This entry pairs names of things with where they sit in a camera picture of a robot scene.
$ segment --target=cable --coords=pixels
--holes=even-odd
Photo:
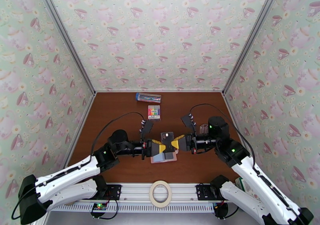
[[[203,153],[206,153],[206,152],[208,152],[208,151],[210,151],[212,149],[213,149],[213,147],[211,147],[211,148],[209,148],[209,149],[207,149],[205,151],[196,152],[196,154],[203,154]]]
[[[194,105],[191,109],[190,109],[190,113],[192,111],[192,109],[194,109],[195,107],[198,107],[198,106],[204,106],[204,105],[208,105],[208,106],[212,106],[214,107],[216,110],[218,110],[220,113],[222,113],[222,115],[228,120],[229,123],[232,124],[233,128],[236,130],[236,132],[241,136],[241,138],[247,143],[247,145],[249,146],[249,149],[251,151],[251,155],[252,155],[252,159],[253,159],[253,165],[252,165],[252,168],[256,171],[255,169],[255,164],[256,164],[256,156],[254,154],[254,151],[253,151],[253,148],[251,146],[251,144],[249,143],[249,141],[247,141],[247,139],[243,136],[243,134],[241,134],[241,132],[237,129],[237,127],[233,124],[232,120],[222,111],[220,110],[218,107],[212,105],[212,104],[209,104],[209,103],[201,103],[201,104],[197,104],[197,105]]]
[[[201,103],[201,104],[198,104],[198,105],[194,105],[191,109],[190,109],[190,113],[192,111],[192,109],[194,109],[195,107],[198,107],[198,106],[203,106],[203,105],[208,105],[208,106],[212,106],[214,107],[216,110],[218,110],[220,113],[222,113],[222,115],[232,124],[232,126],[234,127],[234,129],[236,130],[236,132],[242,137],[242,139],[247,143],[247,145],[249,146],[249,149],[251,150],[251,154],[252,154],[252,159],[253,159],[253,165],[252,165],[252,169],[257,173],[257,175],[264,181],[265,184],[268,185],[268,187],[274,192],[274,194],[282,201],[282,203],[285,204],[285,206],[287,207],[288,210],[291,210],[295,216],[300,220],[300,222],[302,223],[302,225],[304,225],[304,222],[301,220],[301,218],[296,214],[296,212],[290,208],[287,204],[287,202],[284,200],[284,197],[278,192],[277,189],[275,188],[272,188],[271,186],[271,183],[270,182],[267,182],[267,179],[262,176],[262,175],[259,175],[260,172],[255,168],[255,164],[256,164],[256,156],[254,154],[254,151],[253,151],[253,148],[251,146],[251,144],[248,142],[248,140],[243,136],[243,134],[241,134],[241,132],[237,129],[237,127],[233,124],[233,122],[230,120],[230,118],[222,111],[220,110],[218,107],[212,105],[212,104],[209,104],[209,103]],[[239,207],[235,210],[234,213],[232,213],[231,215],[227,216],[227,217],[231,217],[232,215],[234,215],[237,210],[239,209]]]
[[[305,225],[305,223],[302,221],[302,219],[298,216],[298,214],[294,211],[294,209],[292,209],[291,207],[288,209],[289,211],[292,211],[296,217],[298,218],[298,220],[301,222],[302,225]]]
[[[119,210],[119,205],[117,200],[114,200],[117,203],[117,210],[116,213],[112,216],[112,217],[99,217],[98,219],[102,219],[102,220],[111,220],[114,219],[116,217],[116,215],[118,214],[118,210]]]
[[[32,189],[29,189],[23,196],[21,196],[20,199],[18,199],[18,202],[17,202],[16,206],[14,207],[13,212],[12,212],[12,214],[11,214],[11,219],[12,219],[12,220],[16,220],[16,219],[19,219],[19,218],[21,217],[21,216],[18,216],[18,217],[13,217],[13,216],[14,216],[14,214],[16,213],[16,210],[17,210],[19,204],[21,203],[21,201],[23,200],[23,198],[26,197],[26,195],[27,195],[29,192],[33,191],[34,189],[36,189],[37,187],[41,186],[42,184],[43,184],[43,183],[38,184],[38,185],[34,186]]]
[[[144,120],[143,115],[142,115],[141,113],[139,113],[139,112],[128,112],[128,113],[125,113],[125,114],[121,115],[120,117],[118,117],[118,118],[116,118],[116,119],[111,120],[108,124],[106,124],[106,125],[103,127],[103,129],[99,132],[99,134],[97,135],[97,137],[96,137],[95,140],[93,141],[92,146],[91,146],[90,159],[89,159],[88,162],[81,164],[81,167],[83,167],[83,166],[85,166],[85,165],[87,165],[87,164],[89,164],[89,163],[91,162],[92,154],[93,154],[93,150],[94,150],[94,146],[96,145],[96,143],[97,143],[100,135],[104,132],[104,130],[105,130],[111,123],[113,123],[114,121],[117,121],[118,119],[120,119],[120,118],[122,118],[122,117],[124,117],[124,116],[126,116],[126,115],[128,115],[128,114],[131,114],[131,113],[136,113],[136,114],[140,115],[140,116],[142,117],[142,119]],[[68,170],[66,170],[66,171],[64,171],[64,172],[58,173],[58,174],[55,175],[54,177],[52,177],[52,178],[50,178],[49,180],[47,180],[47,181],[46,181],[46,184],[48,184],[48,183],[56,180],[57,178],[61,178],[62,176],[66,175],[66,174],[68,174],[68,173],[71,173],[71,172],[73,172],[73,171],[75,171],[75,170],[77,170],[77,169],[79,169],[79,168],[71,168],[71,169],[68,169]],[[19,204],[20,204],[21,201],[26,197],[26,195],[27,195],[29,192],[31,192],[32,190],[36,189],[37,187],[40,187],[40,186],[43,186],[43,185],[44,185],[44,182],[42,182],[42,183],[34,186],[32,189],[28,190],[23,196],[21,196],[20,199],[18,199],[18,202],[17,202],[16,206],[14,207],[13,212],[12,212],[12,214],[11,214],[11,219],[12,219],[12,220],[16,220],[16,219],[19,219],[19,218],[20,218],[20,216],[14,217],[14,214],[15,214],[15,212],[16,212]],[[114,218],[114,217],[117,215],[117,213],[118,213],[118,203],[117,203],[117,211],[116,211],[116,214],[115,214],[112,218]]]
[[[140,115],[140,116],[142,117],[142,119],[144,120],[143,115],[142,115],[141,113],[139,113],[139,112],[127,112],[127,113],[121,115],[120,117],[118,117],[118,118],[116,118],[116,119],[112,119],[109,123],[107,123],[107,124],[100,130],[100,132],[98,133],[98,135],[97,135],[96,138],[94,139],[94,141],[93,141],[93,143],[92,143],[92,146],[91,146],[90,159],[89,159],[88,162],[81,164],[81,167],[83,167],[83,166],[85,166],[85,165],[87,165],[87,164],[89,164],[89,163],[91,162],[92,155],[93,155],[93,151],[94,151],[94,146],[96,145],[98,139],[100,138],[101,134],[105,131],[105,129],[106,129],[110,124],[112,124],[114,121],[117,121],[118,119],[120,119],[120,118],[122,118],[122,117],[124,117],[124,116],[126,116],[126,115],[128,115],[128,114],[131,114],[131,113],[136,113],[136,114]]]
[[[234,214],[236,214],[236,212],[237,212],[238,210],[239,210],[239,207],[237,207],[237,209],[236,209],[233,213],[231,213],[230,215],[224,217],[224,219],[229,218],[229,217],[232,217]]]

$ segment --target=teapot pattern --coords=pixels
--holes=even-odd
[[[221,91],[265,0],[53,1],[96,90]]]
[[[0,224],[10,224],[22,177],[58,170],[91,93],[42,0],[0,1]],[[89,40],[87,28],[74,33]]]
[[[257,163],[282,192],[315,214],[315,223],[320,222],[319,12],[319,0],[276,0],[226,92]]]

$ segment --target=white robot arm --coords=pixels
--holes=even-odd
[[[186,126],[190,126],[186,119],[182,120]],[[286,197],[259,166],[254,164],[249,152],[239,142],[230,138],[228,125],[221,117],[209,118],[208,125],[208,134],[182,135],[174,139],[171,145],[181,151],[191,151],[192,154],[201,149],[214,149],[220,160],[243,177],[262,202],[237,188],[222,175],[210,183],[216,200],[235,203],[260,224],[306,225],[311,222],[312,213],[307,208],[298,207]],[[154,140],[128,141],[126,132],[117,130],[103,147],[84,160],[38,179],[33,175],[27,176],[18,194],[17,206],[20,208],[21,224],[36,221],[59,205],[97,195],[103,196],[106,183],[102,176],[96,175],[116,165],[119,162],[117,155],[142,155],[144,159],[165,152],[166,149],[168,147],[163,147]],[[92,176],[95,177],[78,183]]]

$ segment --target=wooden table surface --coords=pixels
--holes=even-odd
[[[160,140],[161,132],[174,132],[174,137],[190,133],[184,126],[181,117],[188,114],[192,106],[200,103],[214,104],[225,112],[228,110],[220,93],[202,92],[162,92],[161,121],[155,122],[147,138]],[[110,120],[131,111],[138,111],[147,118],[148,105],[152,103],[138,102],[135,93],[98,93],[79,141],[70,160],[70,165],[79,162],[89,155],[93,140],[103,126]],[[197,128],[208,123],[211,116],[221,114],[210,106],[200,106],[192,111]],[[129,140],[139,139],[141,117],[136,114],[127,115],[112,123],[101,135],[95,150],[100,148],[108,137],[117,129],[124,129]],[[230,126],[230,135],[239,141],[235,130]],[[151,164],[150,158],[141,160],[141,156],[119,156],[120,163],[102,173],[107,182],[155,182],[165,180],[168,183],[206,183],[222,174],[234,181],[238,175],[220,161],[214,150],[200,155],[180,151],[178,160],[168,163]]]

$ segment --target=tape roll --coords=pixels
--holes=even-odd
[[[156,201],[154,196],[153,196],[154,189],[157,188],[158,186],[165,187],[167,192],[168,192],[168,197],[163,202]],[[172,199],[172,191],[171,191],[171,188],[170,188],[169,184],[167,182],[163,181],[163,180],[158,180],[158,181],[154,182],[151,185],[150,190],[149,190],[149,199],[150,199],[152,205],[154,205],[155,207],[158,207],[158,208],[164,208],[167,205],[169,205],[170,201]]]

